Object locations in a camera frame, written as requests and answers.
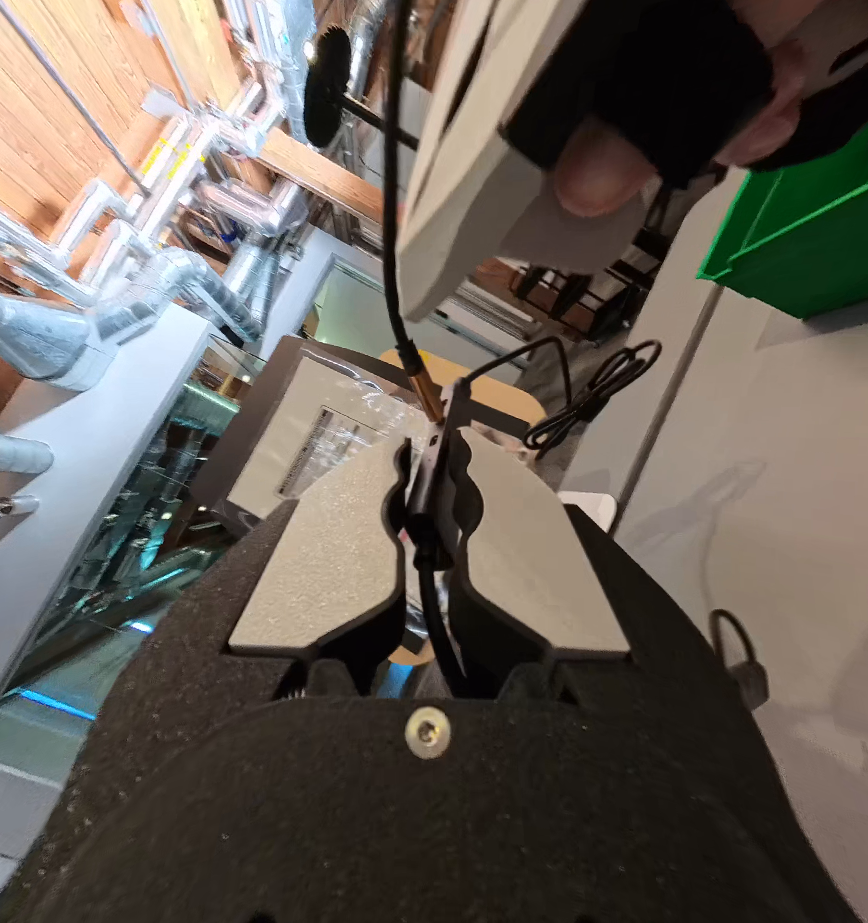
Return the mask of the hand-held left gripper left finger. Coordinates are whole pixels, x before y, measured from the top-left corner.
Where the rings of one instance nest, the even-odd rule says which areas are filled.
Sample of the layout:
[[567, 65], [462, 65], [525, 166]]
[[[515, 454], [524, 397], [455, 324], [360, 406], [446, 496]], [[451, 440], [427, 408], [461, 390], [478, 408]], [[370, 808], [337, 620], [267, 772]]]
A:
[[400, 539], [412, 461], [408, 437], [361, 449], [298, 498], [228, 638], [245, 655], [318, 656], [352, 644], [387, 656], [405, 629]]

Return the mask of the black round spiky disc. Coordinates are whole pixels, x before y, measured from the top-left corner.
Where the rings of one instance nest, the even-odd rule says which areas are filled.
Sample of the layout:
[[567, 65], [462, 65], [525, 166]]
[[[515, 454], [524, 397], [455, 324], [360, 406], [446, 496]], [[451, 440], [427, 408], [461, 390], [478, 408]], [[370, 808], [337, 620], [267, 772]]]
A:
[[380, 132], [386, 130], [383, 115], [373, 113], [347, 90], [351, 42], [347, 32], [333, 26], [315, 43], [304, 91], [304, 125], [307, 140], [317, 148], [326, 148], [337, 135], [344, 113], [371, 125]]

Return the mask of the grey metal usb hub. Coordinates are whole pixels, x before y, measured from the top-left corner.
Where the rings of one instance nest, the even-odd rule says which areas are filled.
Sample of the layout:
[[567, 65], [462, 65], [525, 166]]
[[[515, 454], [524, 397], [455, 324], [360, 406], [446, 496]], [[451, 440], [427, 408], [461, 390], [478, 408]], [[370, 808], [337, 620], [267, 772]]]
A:
[[441, 392], [443, 419], [432, 425], [405, 504], [405, 531], [416, 549], [417, 570], [425, 562], [435, 572], [452, 566], [447, 539], [455, 530], [451, 514], [444, 512], [450, 440], [452, 433], [471, 422], [471, 390], [471, 382], [462, 375]]

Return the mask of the tan wooden board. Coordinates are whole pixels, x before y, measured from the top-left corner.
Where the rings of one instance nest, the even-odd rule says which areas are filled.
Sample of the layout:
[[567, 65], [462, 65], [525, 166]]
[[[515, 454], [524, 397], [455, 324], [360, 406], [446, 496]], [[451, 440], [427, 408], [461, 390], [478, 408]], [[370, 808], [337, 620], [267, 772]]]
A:
[[[470, 372], [470, 369], [433, 352], [421, 350], [419, 353], [428, 369], [431, 384], [426, 392], [427, 396], [418, 397], [414, 389], [415, 379], [409, 376], [408, 392], [416, 398], [421, 412], [428, 421], [434, 422], [435, 418], [430, 415], [431, 408], [435, 402], [443, 402], [442, 398], [434, 396], [435, 390], [451, 386], [455, 380]], [[521, 421], [524, 429], [546, 417], [544, 408], [536, 398], [519, 387], [501, 382], [490, 375], [480, 377], [472, 384], [471, 398], [486, 408]]]

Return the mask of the glass partition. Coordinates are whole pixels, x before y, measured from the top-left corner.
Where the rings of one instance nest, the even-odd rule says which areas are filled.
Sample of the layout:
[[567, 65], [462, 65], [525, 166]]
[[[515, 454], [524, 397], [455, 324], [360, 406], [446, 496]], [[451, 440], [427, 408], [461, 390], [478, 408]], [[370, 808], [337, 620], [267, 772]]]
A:
[[190, 485], [266, 365], [211, 337], [135, 451], [0, 693], [30, 722], [94, 720], [117, 674], [231, 543]]

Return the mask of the dark box with white label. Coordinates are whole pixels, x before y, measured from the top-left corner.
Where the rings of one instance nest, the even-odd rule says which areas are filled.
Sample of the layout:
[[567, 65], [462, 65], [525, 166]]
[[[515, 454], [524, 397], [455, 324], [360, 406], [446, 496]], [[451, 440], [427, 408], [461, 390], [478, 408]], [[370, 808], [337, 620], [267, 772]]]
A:
[[364, 448], [397, 437], [411, 439], [418, 451], [427, 434], [428, 420], [401, 369], [284, 336], [189, 493], [241, 537]]

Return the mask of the green plastic bin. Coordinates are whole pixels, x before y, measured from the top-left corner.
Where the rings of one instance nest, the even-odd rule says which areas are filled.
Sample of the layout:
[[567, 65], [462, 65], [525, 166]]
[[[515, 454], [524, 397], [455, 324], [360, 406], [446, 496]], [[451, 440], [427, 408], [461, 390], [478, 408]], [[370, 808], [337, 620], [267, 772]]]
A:
[[800, 320], [868, 301], [868, 125], [820, 160], [750, 173], [697, 277]]

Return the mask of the person's right hand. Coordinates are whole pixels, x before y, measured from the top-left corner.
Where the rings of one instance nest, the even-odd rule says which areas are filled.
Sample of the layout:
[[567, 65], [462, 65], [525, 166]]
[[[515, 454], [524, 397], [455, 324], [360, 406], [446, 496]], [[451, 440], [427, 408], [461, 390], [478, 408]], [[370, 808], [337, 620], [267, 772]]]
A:
[[[735, 15], [768, 52], [774, 96], [715, 156], [716, 163], [750, 167], [793, 138], [801, 109], [832, 80], [832, 64], [868, 42], [868, 2], [730, 1]], [[854, 65], [868, 57], [868, 49]], [[590, 119], [566, 145], [553, 175], [561, 205], [579, 217], [623, 206], [656, 169], [612, 126]]]

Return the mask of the silver insulated ceiling pipes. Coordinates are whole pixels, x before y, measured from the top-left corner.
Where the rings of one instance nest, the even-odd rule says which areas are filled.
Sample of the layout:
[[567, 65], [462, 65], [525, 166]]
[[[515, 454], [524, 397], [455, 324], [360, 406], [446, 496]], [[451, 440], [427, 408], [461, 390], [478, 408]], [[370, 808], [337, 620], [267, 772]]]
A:
[[378, 190], [306, 144], [304, 45], [315, 2], [134, 2], [188, 102], [142, 163], [124, 158], [77, 93], [125, 121], [152, 90], [152, 52], [136, 52], [106, 2], [0, 2], [0, 258], [52, 292], [0, 302], [0, 355], [27, 378], [85, 390], [119, 345], [175, 298], [202, 304], [246, 341], [264, 323], [199, 254], [168, 248], [181, 211], [215, 209], [278, 237], [277, 196], [209, 182], [209, 160], [258, 162], [357, 217], [379, 222]]

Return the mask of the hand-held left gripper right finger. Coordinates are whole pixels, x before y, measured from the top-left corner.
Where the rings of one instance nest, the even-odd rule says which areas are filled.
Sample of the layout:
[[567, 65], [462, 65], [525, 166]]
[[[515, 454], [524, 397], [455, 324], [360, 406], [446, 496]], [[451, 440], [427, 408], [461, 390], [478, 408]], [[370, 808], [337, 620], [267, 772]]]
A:
[[466, 660], [621, 660], [630, 652], [558, 496], [462, 426], [450, 437], [458, 528], [449, 618]]

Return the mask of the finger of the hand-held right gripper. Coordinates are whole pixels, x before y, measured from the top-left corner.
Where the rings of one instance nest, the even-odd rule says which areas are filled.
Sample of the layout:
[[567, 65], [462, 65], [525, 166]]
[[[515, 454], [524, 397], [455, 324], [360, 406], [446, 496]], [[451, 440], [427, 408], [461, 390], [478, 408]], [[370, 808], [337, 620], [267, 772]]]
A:
[[504, 130], [586, 6], [577, 1], [493, 4], [477, 67], [467, 72], [470, 80], [448, 135], [449, 141], [463, 142], [463, 154], [475, 152], [476, 157], [465, 175], [473, 197], [451, 250], [451, 279], [445, 285], [450, 293], [433, 297], [438, 306], [479, 264], [497, 256], [498, 246], [541, 189], [541, 169], [509, 144]]
[[440, 57], [396, 237], [401, 317], [427, 317], [450, 293], [451, 250], [470, 200], [465, 175], [476, 153], [449, 141], [470, 77], [486, 39], [494, 4], [458, 2]]

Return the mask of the black usb-c cable gold plug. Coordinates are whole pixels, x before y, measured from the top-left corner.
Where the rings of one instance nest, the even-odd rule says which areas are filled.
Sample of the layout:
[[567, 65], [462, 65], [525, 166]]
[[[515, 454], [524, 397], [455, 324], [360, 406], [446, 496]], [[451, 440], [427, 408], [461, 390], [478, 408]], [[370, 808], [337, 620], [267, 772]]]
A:
[[396, 242], [398, 232], [398, 147], [401, 128], [401, 94], [405, 66], [405, 49], [413, 3], [394, 5], [391, 51], [383, 107], [383, 178], [382, 178], [382, 276], [387, 317], [394, 336], [395, 349], [422, 411], [433, 424], [444, 420], [443, 407], [424, 360], [405, 329], [401, 315], [397, 281]]

